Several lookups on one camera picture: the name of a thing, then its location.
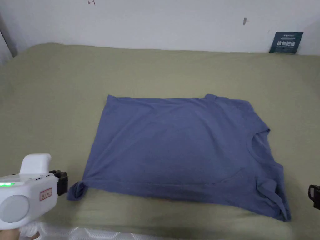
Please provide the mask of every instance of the sign with chinese text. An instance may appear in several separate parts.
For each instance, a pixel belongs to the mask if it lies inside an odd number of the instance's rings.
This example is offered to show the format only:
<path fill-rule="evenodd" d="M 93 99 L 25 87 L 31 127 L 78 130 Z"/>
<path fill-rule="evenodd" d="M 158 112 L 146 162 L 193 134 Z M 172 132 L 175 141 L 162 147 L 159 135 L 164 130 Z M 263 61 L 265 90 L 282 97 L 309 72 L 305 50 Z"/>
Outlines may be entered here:
<path fill-rule="evenodd" d="M 270 52 L 296 53 L 303 33 L 276 32 Z"/>

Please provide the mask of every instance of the green bed sheet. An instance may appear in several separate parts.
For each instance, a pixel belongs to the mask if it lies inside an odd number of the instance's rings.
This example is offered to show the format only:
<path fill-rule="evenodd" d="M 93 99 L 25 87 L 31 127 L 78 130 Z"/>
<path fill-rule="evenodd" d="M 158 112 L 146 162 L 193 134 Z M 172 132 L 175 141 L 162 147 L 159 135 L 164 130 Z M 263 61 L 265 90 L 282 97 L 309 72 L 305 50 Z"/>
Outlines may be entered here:
<path fill-rule="evenodd" d="M 27 154 L 50 153 L 51 169 L 66 171 L 70 186 L 79 181 L 108 94 L 244 99 L 271 128 L 291 222 L 95 189 L 79 202 L 59 197 L 41 220 L 184 238 L 318 239 L 320 211 L 307 191 L 320 185 L 319 73 L 318 56 L 37 45 L 0 68 L 0 175 L 17 173 Z"/>

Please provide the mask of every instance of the blue t-shirt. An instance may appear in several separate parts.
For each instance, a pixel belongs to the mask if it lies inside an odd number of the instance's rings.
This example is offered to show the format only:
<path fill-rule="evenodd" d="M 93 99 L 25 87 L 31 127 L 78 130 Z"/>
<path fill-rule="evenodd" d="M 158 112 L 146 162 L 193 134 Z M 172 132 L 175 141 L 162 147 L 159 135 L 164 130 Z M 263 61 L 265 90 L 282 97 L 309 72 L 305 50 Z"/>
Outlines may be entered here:
<path fill-rule="evenodd" d="M 269 131 L 243 100 L 109 95 L 83 179 L 68 199 L 97 188 L 237 206 L 289 221 L 283 167 L 272 157 Z"/>

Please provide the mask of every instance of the black clamp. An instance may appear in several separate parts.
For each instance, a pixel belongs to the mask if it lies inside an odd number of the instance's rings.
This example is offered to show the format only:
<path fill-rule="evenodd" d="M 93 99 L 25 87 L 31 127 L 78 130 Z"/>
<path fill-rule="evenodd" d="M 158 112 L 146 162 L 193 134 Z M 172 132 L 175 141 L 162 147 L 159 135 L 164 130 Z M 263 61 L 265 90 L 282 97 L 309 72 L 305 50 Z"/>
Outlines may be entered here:
<path fill-rule="evenodd" d="M 310 185 L 308 196 L 314 202 L 313 207 L 320 210 L 320 186 Z"/>
<path fill-rule="evenodd" d="M 68 175 L 66 172 L 60 170 L 52 170 L 49 173 L 53 173 L 55 177 L 59 178 L 58 181 L 58 195 L 61 196 L 68 192 Z"/>

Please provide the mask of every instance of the hand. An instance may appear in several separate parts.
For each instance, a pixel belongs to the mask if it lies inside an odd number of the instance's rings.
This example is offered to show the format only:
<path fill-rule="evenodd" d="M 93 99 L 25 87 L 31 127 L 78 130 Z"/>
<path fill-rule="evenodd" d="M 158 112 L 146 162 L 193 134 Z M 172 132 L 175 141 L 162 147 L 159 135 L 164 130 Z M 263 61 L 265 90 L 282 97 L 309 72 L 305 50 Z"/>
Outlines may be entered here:
<path fill-rule="evenodd" d="M 19 240 L 20 232 L 19 229 L 11 230 L 0 230 L 0 239 L 1 240 Z M 39 232 L 34 234 L 32 237 L 29 237 L 30 240 L 40 237 Z"/>

